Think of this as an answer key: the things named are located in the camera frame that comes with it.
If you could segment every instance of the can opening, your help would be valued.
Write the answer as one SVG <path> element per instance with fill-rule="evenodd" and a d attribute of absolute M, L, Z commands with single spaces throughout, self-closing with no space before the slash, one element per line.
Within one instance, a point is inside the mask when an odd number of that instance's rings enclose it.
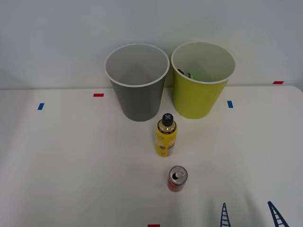
<path fill-rule="evenodd" d="M 174 174 L 172 175 L 172 179 L 174 179 L 174 180 L 177 180 L 177 179 L 178 179 L 178 177 L 176 176 L 176 173 L 174 173 Z"/>

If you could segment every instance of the paper cup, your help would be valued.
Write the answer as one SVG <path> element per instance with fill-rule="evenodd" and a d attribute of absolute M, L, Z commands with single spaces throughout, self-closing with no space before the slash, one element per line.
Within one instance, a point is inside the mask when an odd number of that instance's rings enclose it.
<path fill-rule="evenodd" d="M 182 116 L 198 119 L 206 116 L 235 69 L 235 61 L 224 48 L 211 43 L 189 42 L 175 49 L 174 106 Z M 190 73 L 191 79 L 181 71 Z"/>
<path fill-rule="evenodd" d="M 105 69 L 126 117 L 144 122 L 158 113 L 169 70 L 163 50 L 149 44 L 125 45 L 108 55 Z"/>

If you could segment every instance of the blue tape marker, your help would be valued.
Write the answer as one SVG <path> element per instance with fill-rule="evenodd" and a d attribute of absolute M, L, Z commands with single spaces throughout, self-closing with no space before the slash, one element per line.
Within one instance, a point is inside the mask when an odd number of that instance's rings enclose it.
<path fill-rule="evenodd" d="M 232 101 L 227 101 L 228 107 L 233 108 Z"/>
<path fill-rule="evenodd" d="M 44 106 L 44 103 L 40 103 L 39 107 L 38 107 L 38 110 L 42 110 L 43 109 L 43 106 Z"/>

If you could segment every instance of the black cap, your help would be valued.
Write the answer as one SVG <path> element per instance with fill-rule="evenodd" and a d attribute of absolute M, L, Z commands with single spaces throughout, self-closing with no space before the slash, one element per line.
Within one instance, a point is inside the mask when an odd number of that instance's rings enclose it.
<path fill-rule="evenodd" d="M 162 124 L 165 125 L 165 126 L 171 126 L 174 122 L 174 117 L 169 114 L 169 113 L 166 113 L 163 115 L 162 117 Z"/>

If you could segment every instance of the gray cup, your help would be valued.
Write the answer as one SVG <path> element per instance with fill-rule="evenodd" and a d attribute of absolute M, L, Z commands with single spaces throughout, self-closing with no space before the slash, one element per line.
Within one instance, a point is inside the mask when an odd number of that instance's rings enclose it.
<path fill-rule="evenodd" d="M 144 122 L 159 111 L 169 58 L 149 44 L 130 44 L 111 52 L 105 61 L 122 111 L 133 121 Z"/>

